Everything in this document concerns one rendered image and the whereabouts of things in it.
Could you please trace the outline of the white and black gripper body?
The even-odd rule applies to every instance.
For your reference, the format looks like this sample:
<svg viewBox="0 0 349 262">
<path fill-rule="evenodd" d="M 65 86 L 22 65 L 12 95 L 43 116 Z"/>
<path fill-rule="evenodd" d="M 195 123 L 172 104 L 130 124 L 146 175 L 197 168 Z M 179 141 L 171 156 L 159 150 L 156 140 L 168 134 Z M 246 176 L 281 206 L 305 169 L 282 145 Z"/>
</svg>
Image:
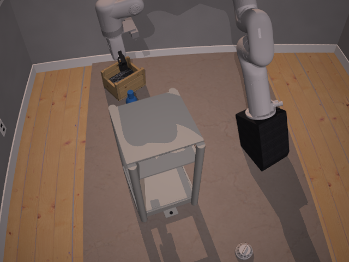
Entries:
<svg viewBox="0 0 349 262">
<path fill-rule="evenodd" d="M 122 34 L 114 38 L 107 38 L 105 36 L 103 37 L 107 40 L 107 45 L 109 45 L 109 50 L 111 51 L 113 60 L 118 59 L 118 51 L 121 51 L 122 54 L 126 56 Z"/>
</svg>

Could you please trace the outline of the wooden crate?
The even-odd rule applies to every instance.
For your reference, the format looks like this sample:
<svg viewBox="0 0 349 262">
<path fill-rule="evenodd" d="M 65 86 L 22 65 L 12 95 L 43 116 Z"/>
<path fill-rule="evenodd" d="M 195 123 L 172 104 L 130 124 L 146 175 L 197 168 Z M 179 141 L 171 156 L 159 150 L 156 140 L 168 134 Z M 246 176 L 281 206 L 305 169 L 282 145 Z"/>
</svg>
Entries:
<svg viewBox="0 0 349 262">
<path fill-rule="evenodd" d="M 128 69 L 126 71 L 120 72 L 118 62 L 101 71 L 104 88 L 107 89 L 118 101 L 127 97 L 128 90 L 133 90 L 135 92 L 144 86 L 142 70 L 131 63 L 130 59 L 125 59 L 128 64 Z M 112 82 L 117 83 L 113 84 Z"/>
</svg>

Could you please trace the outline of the grey shelving unit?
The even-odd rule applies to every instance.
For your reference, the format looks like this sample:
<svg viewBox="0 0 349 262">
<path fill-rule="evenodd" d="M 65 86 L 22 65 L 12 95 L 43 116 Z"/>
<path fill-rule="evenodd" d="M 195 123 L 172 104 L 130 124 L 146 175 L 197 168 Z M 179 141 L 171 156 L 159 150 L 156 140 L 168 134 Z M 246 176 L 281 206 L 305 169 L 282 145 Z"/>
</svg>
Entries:
<svg viewBox="0 0 349 262">
<path fill-rule="evenodd" d="M 178 90 L 110 105 L 109 112 L 141 222 L 160 212 L 166 218 L 177 215 L 176 207 L 187 203 L 197 205 L 205 143 Z M 184 165 L 194 162 L 191 184 Z"/>
</svg>

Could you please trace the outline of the dark blue bottle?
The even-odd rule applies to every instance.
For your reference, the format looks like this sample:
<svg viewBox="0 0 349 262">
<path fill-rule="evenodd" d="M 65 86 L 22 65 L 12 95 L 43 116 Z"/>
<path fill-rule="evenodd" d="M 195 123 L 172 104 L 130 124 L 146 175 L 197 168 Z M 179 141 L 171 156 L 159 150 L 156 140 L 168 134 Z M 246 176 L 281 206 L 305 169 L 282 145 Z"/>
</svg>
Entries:
<svg viewBox="0 0 349 262">
<path fill-rule="evenodd" d="M 126 98 L 126 104 L 137 101 L 137 98 L 134 96 L 133 90 L 127 91 L 128 97 Z"/>
</svg>

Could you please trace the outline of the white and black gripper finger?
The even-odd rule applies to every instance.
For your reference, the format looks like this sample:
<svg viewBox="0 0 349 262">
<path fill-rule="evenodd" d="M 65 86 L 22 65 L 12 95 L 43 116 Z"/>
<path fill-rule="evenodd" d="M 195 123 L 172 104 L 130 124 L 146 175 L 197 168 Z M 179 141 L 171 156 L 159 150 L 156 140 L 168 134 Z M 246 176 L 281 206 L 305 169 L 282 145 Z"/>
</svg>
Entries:
<svg viewBox="0 0 349 262">
<path fill-rule="evenodd" d="M 125 60 L 125 57 L 124 55 L 122 54 L 121 51 L 118 51 L 118 54 L 119 54 L 119 57 L 118 57 L 118 66 L 119 66 L 119 70 L 120 72 L 124 71 L 124 70 L 127 70 L 128 69 L 128 65 L 127 65 L 127 62 Z M 119 61 L 119 59 L 121 59 L 121 62 Z"/>
</svg>

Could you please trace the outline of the white round kitchen timer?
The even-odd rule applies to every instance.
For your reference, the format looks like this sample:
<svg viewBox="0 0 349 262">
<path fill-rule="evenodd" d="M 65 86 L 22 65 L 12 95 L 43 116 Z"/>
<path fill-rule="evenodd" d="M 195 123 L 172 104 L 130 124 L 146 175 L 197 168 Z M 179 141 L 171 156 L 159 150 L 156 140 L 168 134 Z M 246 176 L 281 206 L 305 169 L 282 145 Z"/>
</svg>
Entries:
<svg viewBox="0 0 349 262">
<path fill-rule="evenodd" d="M 240 243 L 235 249 L 235 255 L 240 260 L 249 259 L 252 253 L 252 247 L 248 243 Z"/>
</svg>

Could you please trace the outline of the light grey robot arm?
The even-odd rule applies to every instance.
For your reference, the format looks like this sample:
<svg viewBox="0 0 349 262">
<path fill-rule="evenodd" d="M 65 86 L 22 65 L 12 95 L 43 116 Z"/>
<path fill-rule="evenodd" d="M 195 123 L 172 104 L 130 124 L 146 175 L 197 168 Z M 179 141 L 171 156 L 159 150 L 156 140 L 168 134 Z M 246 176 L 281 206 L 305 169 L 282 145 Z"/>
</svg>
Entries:
<svg viewBox="0 0 349 262">
<path fill-rule="evenodd" d="M 143 0 L 98 0 L 95 10 L 103 36 L 114 38 L 129 32 L 133 39 L 139 37 L 131 16 L 140 14 L 144 6 Z M 264 120 L 276 113 L 277 106 L 283 106 L 282 101 L 270 98 L 266 68 L 274 57 L 272 22 L 267 13 L 258 9 L 256 0 L 233 0 L 233 6 L 238 29 L 248 32 L 236 47 L 249 108 L 245 115 Z M 122 22 L 124 17 L 129 18 Z"/>
</svg>

